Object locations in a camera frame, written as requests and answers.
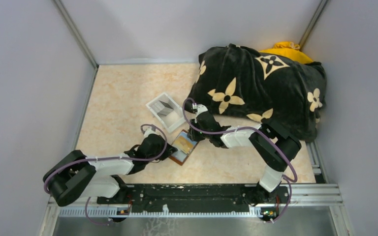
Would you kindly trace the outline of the brown leather card holder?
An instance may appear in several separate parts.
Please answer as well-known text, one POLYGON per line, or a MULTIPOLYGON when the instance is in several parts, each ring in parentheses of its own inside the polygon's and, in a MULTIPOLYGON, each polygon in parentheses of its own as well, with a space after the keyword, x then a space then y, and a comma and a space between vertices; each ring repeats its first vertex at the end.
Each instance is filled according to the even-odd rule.
POLYGON ((181 130, 175 140, 172 142, 172 147, 176 149, 169 158, 182 166, 197 147, 199 142, 192 141, 186 130, 181 130))

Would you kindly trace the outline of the white translucent plastic card box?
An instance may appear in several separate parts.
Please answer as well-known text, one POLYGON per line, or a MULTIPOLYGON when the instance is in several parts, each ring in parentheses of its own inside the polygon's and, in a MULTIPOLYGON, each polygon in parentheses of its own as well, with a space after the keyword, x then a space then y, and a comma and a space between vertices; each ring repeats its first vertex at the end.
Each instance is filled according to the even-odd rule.
POLYGON ((166 92, 146 104, 168 133, 174 132, 185 123, 182 107, 166 92))

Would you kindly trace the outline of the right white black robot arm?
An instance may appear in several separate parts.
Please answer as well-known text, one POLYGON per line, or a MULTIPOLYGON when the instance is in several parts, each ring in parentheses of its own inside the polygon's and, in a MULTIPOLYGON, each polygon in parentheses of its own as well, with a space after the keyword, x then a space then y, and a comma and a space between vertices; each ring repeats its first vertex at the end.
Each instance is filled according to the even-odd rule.
POLYGON ((208 139, 218 148, 252 147, 266 163, 258 185, 258 198, 271 202, 277 195, 284 172, 291 168, 295 182, 297 174, 291 161, 302 148, 300 141, 276 121, 257 126, 221 126, 214 116, 206 112, 189 120, 189 138, 195 142, 208 139))

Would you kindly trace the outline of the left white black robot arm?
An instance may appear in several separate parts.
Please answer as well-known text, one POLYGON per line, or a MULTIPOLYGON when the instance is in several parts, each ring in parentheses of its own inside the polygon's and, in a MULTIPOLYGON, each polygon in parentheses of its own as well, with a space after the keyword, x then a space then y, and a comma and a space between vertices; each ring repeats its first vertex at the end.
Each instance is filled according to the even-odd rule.
POLYGON ((162 161, 176 151, 177 148, 154 133, 114 157, 88 157, 74 150, 44 175, 44 190, 60 207, 89 197, 108 198, 120 204, 128 197, 121 176, 140 172, 150 162, 162 161))

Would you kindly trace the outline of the black floral plush blanket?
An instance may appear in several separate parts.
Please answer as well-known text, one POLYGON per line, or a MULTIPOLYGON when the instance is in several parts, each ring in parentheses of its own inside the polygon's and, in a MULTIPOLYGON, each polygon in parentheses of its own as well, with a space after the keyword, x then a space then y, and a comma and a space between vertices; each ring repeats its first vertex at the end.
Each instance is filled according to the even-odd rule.
POLYGON ((327 77, 320 62, 229 44, 198 57, 199 72, 189 98, 215 115, 277 121, 298 139, 317 137, 327 77))

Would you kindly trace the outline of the yellow cloth bundle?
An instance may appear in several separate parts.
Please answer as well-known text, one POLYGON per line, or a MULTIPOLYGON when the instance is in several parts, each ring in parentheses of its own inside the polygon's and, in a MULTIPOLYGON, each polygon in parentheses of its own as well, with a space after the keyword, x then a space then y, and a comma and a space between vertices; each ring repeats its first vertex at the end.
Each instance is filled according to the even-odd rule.
POLYGON ((302 64, 312 63, 313 60, 301 52, 300 49, 299 44, 291 41, 282 41, 275 43, 272 48, 260 50, 259 52, 283 56, 302 64))

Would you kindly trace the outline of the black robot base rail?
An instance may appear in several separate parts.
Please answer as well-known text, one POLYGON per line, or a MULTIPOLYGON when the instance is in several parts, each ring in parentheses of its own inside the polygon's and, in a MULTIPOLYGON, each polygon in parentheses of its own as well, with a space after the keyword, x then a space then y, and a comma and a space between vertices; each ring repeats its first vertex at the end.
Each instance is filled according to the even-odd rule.
POLYGON ((239 213, 250 207, 270 204, 275 208, 287 203, 288 188, 267 192, 258 184, 126 184, 112 198, 98 197, 97 203, 131 205, 133 213, 160 212, 167 206, 171 213, 239 213))

